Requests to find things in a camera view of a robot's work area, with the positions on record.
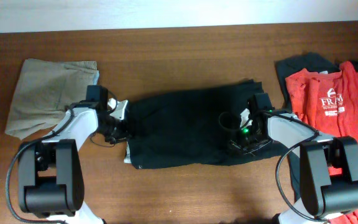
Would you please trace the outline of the black shorts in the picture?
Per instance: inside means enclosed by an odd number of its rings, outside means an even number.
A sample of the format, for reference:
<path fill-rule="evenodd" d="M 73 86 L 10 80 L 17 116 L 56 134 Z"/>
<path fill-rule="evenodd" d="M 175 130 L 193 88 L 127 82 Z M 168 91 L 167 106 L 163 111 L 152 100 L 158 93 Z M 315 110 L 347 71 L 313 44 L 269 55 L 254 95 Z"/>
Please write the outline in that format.
<path fill-rule="evenodd" d="M 139 100 L 129 106 L 132 136 L 124 162 L 136 169 L 161 169 L 190 164 L 232 166 L 275 156 L 286 148 L 267 141 L 250 152 L 228 147 L 229 132 L 219 115 L 240 115 L 248 99 L 263 93 L 253 80 L 199 90 L 174 91 Z"/>

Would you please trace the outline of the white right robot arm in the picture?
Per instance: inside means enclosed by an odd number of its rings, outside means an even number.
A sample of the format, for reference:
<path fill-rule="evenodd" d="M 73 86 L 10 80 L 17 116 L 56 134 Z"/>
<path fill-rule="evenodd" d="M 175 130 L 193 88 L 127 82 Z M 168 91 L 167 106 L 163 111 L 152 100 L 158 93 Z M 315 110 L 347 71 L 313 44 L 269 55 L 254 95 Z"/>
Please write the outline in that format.
<path fill-rule="evenodd" d="M 219 115 L 220 127 L 231 135 L 229 150 L 245 156 L 273 142 L 283 144 L 287 151 L 275 168 L 278 186 L 283 160 L 289 155 L 299 159 L 300 197 L 291 203 L 280 190 L 289 209 L 275 215 L 274 223 L 329 223 L 358 210 L 358 142 L 354 138 L 326 134 L 287 110 L 275 109 L 266 93 L 254 94 L 248 104 L 240 115 Z"/>

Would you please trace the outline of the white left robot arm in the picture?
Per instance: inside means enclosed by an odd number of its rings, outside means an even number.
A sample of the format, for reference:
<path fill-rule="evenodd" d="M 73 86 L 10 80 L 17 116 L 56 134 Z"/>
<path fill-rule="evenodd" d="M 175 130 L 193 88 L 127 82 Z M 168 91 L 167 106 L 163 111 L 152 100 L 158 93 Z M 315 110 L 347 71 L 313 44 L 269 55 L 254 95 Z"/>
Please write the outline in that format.
<path fill-rule="evenodd" d="M 18 165 L 21 211 L 35 215 L 36 223 L 104 223 L 85 202 L 78 151 L 95 134 L 109 147 L 125 141 L 128 106 L 107 88 L 90 85 L 85 99 L 72 103 L 53 130 L 23 143 L 12 160 Z"/>

